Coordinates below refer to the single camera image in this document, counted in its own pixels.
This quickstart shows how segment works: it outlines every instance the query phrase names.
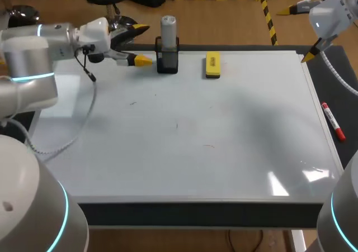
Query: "whiteboard eraser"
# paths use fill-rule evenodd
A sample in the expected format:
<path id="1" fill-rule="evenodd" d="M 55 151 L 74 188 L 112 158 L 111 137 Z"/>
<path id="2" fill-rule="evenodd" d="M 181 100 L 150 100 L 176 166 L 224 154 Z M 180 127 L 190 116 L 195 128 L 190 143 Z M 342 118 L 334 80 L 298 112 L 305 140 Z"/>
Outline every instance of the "whiteboard eraser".
<path id="1" fill-rule="evenodd" d="M 220 78 L 220 53 L 207 52 L 206 53 L 206 74 L 207 78 Z"/>

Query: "gray marker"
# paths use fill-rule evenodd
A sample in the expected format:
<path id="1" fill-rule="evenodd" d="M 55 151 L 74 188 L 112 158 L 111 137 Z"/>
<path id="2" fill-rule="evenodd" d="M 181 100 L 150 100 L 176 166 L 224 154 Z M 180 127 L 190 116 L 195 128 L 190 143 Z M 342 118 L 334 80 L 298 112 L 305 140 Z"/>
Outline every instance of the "gray marker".
<path id="1" fill-rule="evenodd" d="M 174 16 L 163 16 L 161 20 L 162 50 L 175 51 L 177 46 L 177 20 Z"/>

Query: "metal stand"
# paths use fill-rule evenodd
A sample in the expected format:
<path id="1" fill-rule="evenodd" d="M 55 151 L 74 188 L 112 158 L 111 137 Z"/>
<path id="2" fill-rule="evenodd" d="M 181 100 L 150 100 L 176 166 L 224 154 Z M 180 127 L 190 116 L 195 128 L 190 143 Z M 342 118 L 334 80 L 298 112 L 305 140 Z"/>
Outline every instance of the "metal stand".
<path id="1" fill-rule="evenodd" d="M 8 27 L 35 25 L 40 19 L 40 13 L 32 6 L 13 6 L 10 0 L 2 1 L 6 9 L 1 17 L 1 19 L 6 20 L 6 22 L 2 22 L 2 29 Z"/>
<path id="2" fill-rule="evenodd" d="M 137 24 L 134 19 L 128 16 L 121 16 L 119 9 L 115 5 L 107 5 L 106 7 L 110 31 L 117 30 L 120 27 L 130 27 Z"/>

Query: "chair base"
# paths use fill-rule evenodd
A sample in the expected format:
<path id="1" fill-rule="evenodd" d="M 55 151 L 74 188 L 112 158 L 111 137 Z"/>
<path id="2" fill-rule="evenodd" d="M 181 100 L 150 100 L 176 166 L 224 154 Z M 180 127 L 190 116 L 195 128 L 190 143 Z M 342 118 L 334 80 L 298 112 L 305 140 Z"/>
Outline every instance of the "chair base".
<path id="1" fill-rule="evenodd" d="M 28 5 L 15 5 L 6 13 L 8 14 L 7 27 L 35 25 L 40 19 L 38 10 Z"/>
<path id="2" fill-rule="evenodd" d="M 116 15 L 114 18 L 109 19 L 107 17 L 108 24 L 109 24 L 109 30 L 117 30 L 120 27 L 130 27 L 132 25 L 138 24 L 134 19 L 128 17 L 128 16 L 119 16 Z"/>

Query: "black cable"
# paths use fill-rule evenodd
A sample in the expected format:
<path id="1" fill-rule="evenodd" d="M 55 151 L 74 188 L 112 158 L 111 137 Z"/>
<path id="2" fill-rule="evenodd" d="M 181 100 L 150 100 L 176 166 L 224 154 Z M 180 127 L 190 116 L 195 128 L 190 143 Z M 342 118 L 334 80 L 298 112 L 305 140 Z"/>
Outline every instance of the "black cable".
<path id="1" fill-rule="evenodd" d="M 78 51 L 82 49 L 82 53 L 84 54 L 84 64 L 81 63 L 78 59 Z M 79 47 L 74 51 L 74 58 L 77 60 L 78 64 L 82 67 L 83 71 L 87 74 L 87 76 L 91 79 L 91 81 L 96 82 L 96 77 L 86 68 L 87 55 L 90 50 L 94 50 L 94 46 L 83 46 Z"/>
<path id="2" fill-rule="evenodd" d="M 252 252 L 256 252 L 258 250 L 258 248 L 261 246 L 263 241 L 263 230 L 260 230 L 260 239 L 257 243 L 257 245 L 255 246 L 255 248 L 252 250 Z"/>
<path id="3" fill-rule="evenodd" d="M 235 250 L 235 248 L 233 246 L 233 242 L 231 240 L 231 230 L 226 231 L 226 236 L 227 236 L 227 239 L 229 241 L 230 251 L 231 252 L 236 252 L 236 250 Z M 257 252 L 257 250 L 260 248 L 260 246 L 262 244 L 262 241 L 263 241 L 263 230 L 260 230 L 260 239 L 259 239 L 257 245 L 255 246 L 255 248 L 252 250 L 252 252 Z"/>
<path id="4" fill-rule="evenodd" d="M 231 241 L 231 230 L 227 230 L 226 233 L 227 233 L 227 237 L 228 237 L 228 241 L 229 241 L 230 251 L 231 252 L 236 252 L 236 250 L 235 250 L 235 248 L 233 246 L 233 243 Z"/>

